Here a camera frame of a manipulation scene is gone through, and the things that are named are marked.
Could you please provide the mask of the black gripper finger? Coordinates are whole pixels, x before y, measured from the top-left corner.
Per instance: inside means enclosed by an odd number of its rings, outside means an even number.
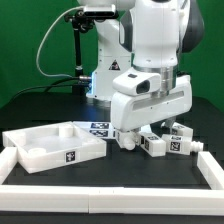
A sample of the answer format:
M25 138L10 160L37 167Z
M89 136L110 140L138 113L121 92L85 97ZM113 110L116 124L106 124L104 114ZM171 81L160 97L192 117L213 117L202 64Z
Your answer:
M174 122L175 122L175 120L176 120L175 117L171 117L171 118L167 119L165 121L165 127L171 129L173 124L174 124Z

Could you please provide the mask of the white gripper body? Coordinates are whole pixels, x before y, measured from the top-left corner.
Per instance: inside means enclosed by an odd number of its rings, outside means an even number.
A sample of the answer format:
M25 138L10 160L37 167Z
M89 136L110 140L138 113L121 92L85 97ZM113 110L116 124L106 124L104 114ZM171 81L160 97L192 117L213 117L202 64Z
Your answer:
M176 87L160 98L116 92L112 97L110 119L115 129L128 132L188 112L191 106L190 76L185 75L178 77Z

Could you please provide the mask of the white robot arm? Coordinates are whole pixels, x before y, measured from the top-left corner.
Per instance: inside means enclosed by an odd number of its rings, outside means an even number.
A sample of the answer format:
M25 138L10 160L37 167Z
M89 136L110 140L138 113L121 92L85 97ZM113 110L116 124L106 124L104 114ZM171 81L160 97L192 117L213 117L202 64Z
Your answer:
M204 24L196 0L78 0L98 33L98 65L89 98L111 104L123 133L190 110L190 77L179 57L194 49Z

